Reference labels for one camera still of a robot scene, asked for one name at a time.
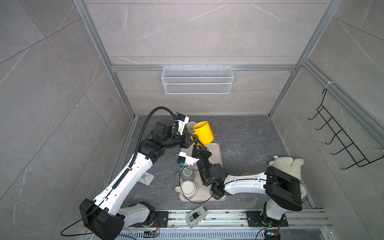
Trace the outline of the light green mug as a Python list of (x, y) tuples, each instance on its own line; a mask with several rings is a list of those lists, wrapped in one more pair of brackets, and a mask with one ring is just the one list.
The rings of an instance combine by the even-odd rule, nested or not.
[(187, 132), (190, 133), (190, 134), (193, 134), (195, 132), (194, 130), (194, 126), (196, 125), (197, 123), (196, 122), (188, 122), (186, 124), (186, 128), (187, 128)]

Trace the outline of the yellow mug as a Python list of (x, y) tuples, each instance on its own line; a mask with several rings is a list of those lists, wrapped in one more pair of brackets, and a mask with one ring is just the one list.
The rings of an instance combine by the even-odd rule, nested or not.
[(193, 130), (194, 135), (198, 136), (199, 141), (203, 145), (210, 144), (214, 141), (214, 135), (208, 121), (197, 123), (196, 125), (194, 125)]

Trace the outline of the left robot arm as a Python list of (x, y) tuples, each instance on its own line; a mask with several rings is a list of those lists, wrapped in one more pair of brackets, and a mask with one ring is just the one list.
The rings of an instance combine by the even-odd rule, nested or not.
[[(170, 113), (171, 119), (157, 122), (154, 130), (145, 136), (150, 118), (159, 110)], [(88, 230), (102, 240), (114, 240), (126, 227), (135, 224), (150, 226), (154, 222), (155, 208), (146, 202), (132, 205), (125, 212), (121, 206), (143, 174), (164, 155), (166, 149), (191, 145), (191, 135), (185, 131), (188, 122), (189, 117), (174, 114), (166, 107), (156, 107), (149, 113), (127, 165), (93, 200), (85, 199), (80, 204), (80, 220)]]

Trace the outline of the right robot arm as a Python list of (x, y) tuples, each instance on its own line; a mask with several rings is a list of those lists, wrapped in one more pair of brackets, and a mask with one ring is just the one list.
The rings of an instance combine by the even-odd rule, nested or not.
[(209, 188), (210, 199), (219, 200), (226, 195), (241, 193), (269, 196), (263, 211), (256, 219), (262, 225), (277, 226), (287, 211), (300, 212), (302, 194), (300, 179), (272, 166), (265, 172), (248, 176), (232, 176), (226, 173), (221, 164), (212, 164), (212, 153), (208, 148), (194, 145), (192, 155), (180, 152), (178, 163), (185, 170), (196, 166), (202, 185)]

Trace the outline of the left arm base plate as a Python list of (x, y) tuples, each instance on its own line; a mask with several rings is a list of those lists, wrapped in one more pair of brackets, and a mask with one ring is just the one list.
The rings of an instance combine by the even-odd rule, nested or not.
[(154, 214), (150, 217), (150, 221), (142, 224), (143, 227), (147, 228), (166, 228), (169, 221), (169, 212), (168, 211), (155, 211)]

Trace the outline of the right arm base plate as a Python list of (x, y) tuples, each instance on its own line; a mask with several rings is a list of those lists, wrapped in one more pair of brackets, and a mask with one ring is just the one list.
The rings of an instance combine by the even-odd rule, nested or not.
[(288, 221), (285, 215), (279, 220), (267, 217), (262, 211), (246, 211), (246, 218), (249, 227), (288, 227)]

